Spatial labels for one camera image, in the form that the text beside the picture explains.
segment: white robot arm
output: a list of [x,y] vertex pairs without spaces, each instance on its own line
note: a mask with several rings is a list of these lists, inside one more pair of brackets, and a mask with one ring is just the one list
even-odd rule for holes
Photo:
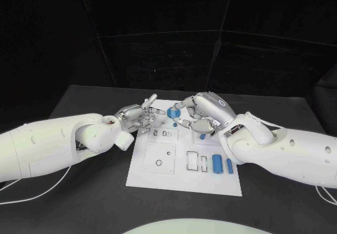
[[[196,121],[173,120],[196,132],[210,134],[236,164],[255,163],[272,174],[301,183],[337,188],[335,137],[282,128],[249,112],[236,115],[212,92],[197,93],[171,110],[183,107]],[[266,125],[278,129],[271,131]]]
[[124,107],[114,116],[86,114],[24,124],[0,135],[0,182],[46,175],[104,153],[114,144],[127,150],[137,129],[150,131],[154,114],[165,112],[150,105]]

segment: rectangular cutout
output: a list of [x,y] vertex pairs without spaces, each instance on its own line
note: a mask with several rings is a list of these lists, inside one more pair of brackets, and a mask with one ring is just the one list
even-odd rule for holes
[[197,152],[187,151],[187,170],[199,170]]
[[202,172],[207,172],[207,157],[202,156]]

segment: table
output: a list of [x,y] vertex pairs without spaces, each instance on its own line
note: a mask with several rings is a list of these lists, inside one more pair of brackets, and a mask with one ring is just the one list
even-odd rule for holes
[[[50,118],[98,113],[158,99],[183,100],[194,93],[70,85]],[[220,95],[235,112],[250,113],[286,128],[324,130],[299,97]],[[312,186],[272,175],[255,164],[238,166],[242,197],[125,187],[134,143],[76,164],[56,188],[33,201],[0,206],[0,233],[114,233],[165,219],[204,218],[255,227],[275,234],[335,233],[337,208]],[[65,170],[23,179],[0,193],[9,201],[40,194]]]

